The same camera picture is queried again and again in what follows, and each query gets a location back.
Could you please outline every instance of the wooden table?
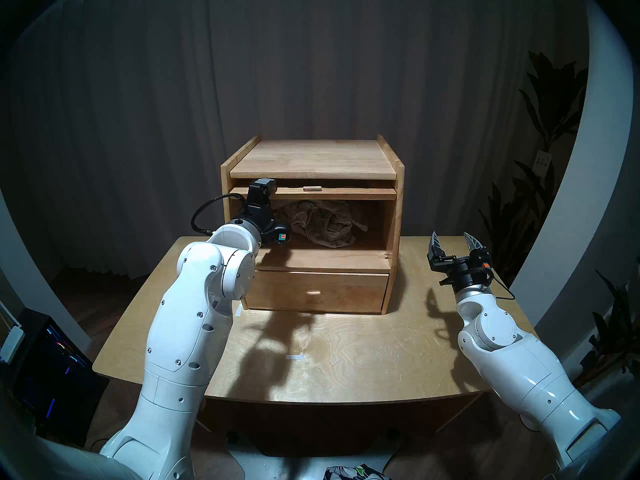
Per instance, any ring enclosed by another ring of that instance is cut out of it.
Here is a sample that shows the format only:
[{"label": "wooden table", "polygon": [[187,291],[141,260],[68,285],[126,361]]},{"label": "wooden table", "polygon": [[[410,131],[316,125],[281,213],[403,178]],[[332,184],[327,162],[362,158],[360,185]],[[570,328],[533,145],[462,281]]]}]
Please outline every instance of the wooden table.
[{"label": "wooden table", "polygon": [[[106,376],[141,383],[149,326],[175,264],[181,237],[153,270],[93,364]],[[465,255],[462,237],[441,237]],[[456,343],[463,326],[451,286],[427,261],[428,237],[402,237],[398,276],[386,315],[245,311],[233,328],[206,396],[260,403],[396,403],[488,389]],[[494,293],[504,295],[494,283]],[[520,328],[533,328],[515,301],[499,300]]]}]

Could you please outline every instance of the gray curtain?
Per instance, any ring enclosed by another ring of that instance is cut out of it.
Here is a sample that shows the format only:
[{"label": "gray curtain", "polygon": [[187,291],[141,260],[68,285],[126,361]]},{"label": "gray curtain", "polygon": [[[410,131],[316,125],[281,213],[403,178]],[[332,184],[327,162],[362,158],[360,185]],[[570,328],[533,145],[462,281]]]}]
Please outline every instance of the gray curtain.
[{"label": "gray curtain", "polygon": [[256,134],[382,133],[402,232],[482,236],[491,182],[535,154],[518,89],[527,50],[555,56],[558,2],[59,0],[4,62],[2,146],[72,267],[151,271]]}]

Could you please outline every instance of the potted plant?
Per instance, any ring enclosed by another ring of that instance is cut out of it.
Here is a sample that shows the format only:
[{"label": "potted plant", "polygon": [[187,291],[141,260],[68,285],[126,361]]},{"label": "potted plant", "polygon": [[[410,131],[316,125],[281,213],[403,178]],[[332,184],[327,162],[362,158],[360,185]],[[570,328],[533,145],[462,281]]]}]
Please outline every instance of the potted plant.
[{"label": "potted plant", "polygon": [[615,287],[599,271],[596,270],[596,273],[613,295],[613,306],[607,320],[593,312],[598,337],[591,335],[589,338],[593,349],[580,362],[582,373],[573,381],[576,388],[616,365],[619,365],[622,373],[629,370],[636,379],[640,379],[640,318],[632,322],[629,295],[625,287]]},{"label": "potted plant", "polygon": [[[538,152],[536,163],[545,171],[536,175],[523,162],[516,161],[524,178],[512,178],[513,200],[503,204],[503,197],[493,184],[488,216],[478,210],[489,234],[493,264],[508,286],[520,271],[556,197],[556,173],[549,152],[562,135],[575,134],[583,112],[588,75],[586,68],[575,73],[574,61],[554,68],[543,53],[529,51],[529,58],[537,74],[537,77],[527,74],[536,94],[537,109],[523,89],[520,93],[531,123],[543,137],[543,150]],[[578,106],[572,112],[576,98]]]}]

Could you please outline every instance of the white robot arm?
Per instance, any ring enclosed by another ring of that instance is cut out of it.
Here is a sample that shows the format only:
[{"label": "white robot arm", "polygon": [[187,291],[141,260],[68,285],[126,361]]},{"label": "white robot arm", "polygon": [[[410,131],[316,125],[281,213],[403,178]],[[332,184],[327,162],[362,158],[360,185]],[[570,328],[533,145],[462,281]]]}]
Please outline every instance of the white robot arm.
[{"label": "white robot arm", "polygon": [[533,334],[517,327],[497,305],[489,285],[494,279],[486,248],[465,234],[469,256],[446,256],[438,236],[429,244],[429,265],[447,274],[464,327],[457,336],[462,353],[532,430],[542,430],[556,449],[561,469],[596,444],[620,416],[592,406],[567,378],[560,361]]},{"label": "white robot arm", "polygon": [[[275,221],[269,206],[274,190],[272,179],[250,184],[238,216],[206,242],[192,242],[180,253],[178,278],[149,329],[136,409],[100,450],[145,480],[193,478],[191,433],[227,345],[231,301],[241,300],[251,286],[260,245],[289,239],[288,226]],[[200,207],[194,220],[213,201]]]}]

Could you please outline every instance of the wooden cabinet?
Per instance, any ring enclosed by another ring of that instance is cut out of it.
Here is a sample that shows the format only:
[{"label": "wooden cabinet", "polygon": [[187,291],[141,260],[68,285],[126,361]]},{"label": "wooden cabinet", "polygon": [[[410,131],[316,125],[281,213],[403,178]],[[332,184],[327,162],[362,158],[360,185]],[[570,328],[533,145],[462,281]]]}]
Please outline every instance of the wooden cabinet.
[{"label": "wooden cabinet", "polygon": [[[247,308],[387,312],[398,268],[405,166],[384,138],[372,141],[262,141],[255,136],[221,165],[223,193],[247,195],[251,181],[277,179],[271,200],[358,201],[368,223],[345,248],[292,234],[260,249]],[[239,209],[225,200],[225,219]]]}]

